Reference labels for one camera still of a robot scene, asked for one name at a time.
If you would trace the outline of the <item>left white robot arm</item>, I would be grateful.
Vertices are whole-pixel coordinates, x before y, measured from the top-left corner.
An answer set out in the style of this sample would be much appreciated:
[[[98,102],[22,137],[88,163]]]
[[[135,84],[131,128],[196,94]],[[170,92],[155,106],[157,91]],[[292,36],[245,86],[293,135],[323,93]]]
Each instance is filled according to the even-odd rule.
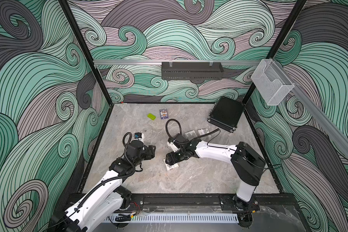
[[[156,147],[144,144],[144,134],[123,136],[124,151],[109,166],[101,180],[65,212],[54,213],[48,232],[92,232],[110,214],[130,206],[131,192],[122,183],[137,172],[144,160],[155,157]]]

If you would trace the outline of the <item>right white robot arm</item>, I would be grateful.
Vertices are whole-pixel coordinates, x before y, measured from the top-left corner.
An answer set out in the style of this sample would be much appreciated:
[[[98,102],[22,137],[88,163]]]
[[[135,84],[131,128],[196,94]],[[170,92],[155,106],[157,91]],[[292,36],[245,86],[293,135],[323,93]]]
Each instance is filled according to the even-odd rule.
[[[239,142],[237,145],[218,145],[202,140],[220,132],[220,129],[188,139],[183,136],[181,124],[175,119],[166,122],[165,131],[168,135],[167,145],[172,149],[165,157],[166,165],[174,166],[190,158],[213,159],[231,164],[240,178],[233,197],[234,208],[248,213],[260,210],[253,195],[266,169],[266,161],[249,144]]]

